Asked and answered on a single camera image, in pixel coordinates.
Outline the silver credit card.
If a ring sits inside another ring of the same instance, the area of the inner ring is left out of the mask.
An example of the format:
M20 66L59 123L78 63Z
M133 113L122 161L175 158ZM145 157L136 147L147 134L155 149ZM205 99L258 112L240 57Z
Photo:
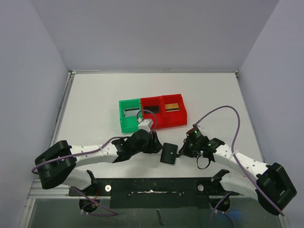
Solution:
M136 108L126 108L123 111L125 117L137 116L138 112L139 112L138 107L136 107Z

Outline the black credit card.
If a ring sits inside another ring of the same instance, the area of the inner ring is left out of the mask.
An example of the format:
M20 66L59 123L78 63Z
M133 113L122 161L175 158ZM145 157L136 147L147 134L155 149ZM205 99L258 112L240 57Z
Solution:
M145 106L144 109L149 110L154 114L157 114L160 112L160 107L158 105Z

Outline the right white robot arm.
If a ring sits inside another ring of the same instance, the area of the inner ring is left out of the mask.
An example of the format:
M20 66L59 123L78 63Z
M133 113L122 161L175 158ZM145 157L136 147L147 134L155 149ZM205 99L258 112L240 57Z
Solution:
M209 139L194 127L187 131L179 154L191 158L206 158L209 163L226 166L212 177L223 190L232 191L259 202L269 213L279 215L297 195L297 191L284 167L254 160L242 153L233 152L220 139Z

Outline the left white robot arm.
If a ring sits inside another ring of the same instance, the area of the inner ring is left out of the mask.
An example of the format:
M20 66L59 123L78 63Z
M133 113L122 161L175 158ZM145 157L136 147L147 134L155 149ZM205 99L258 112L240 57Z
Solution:
M156 132L140 129L131 136L116 136L104 144L91 146L70 145L66 140L53 144L35 159L32 173L40 178L45 190L59 185L85 190L96 185L90 170L79 167L95 163L118 163L142 152L158 153L162 149Z

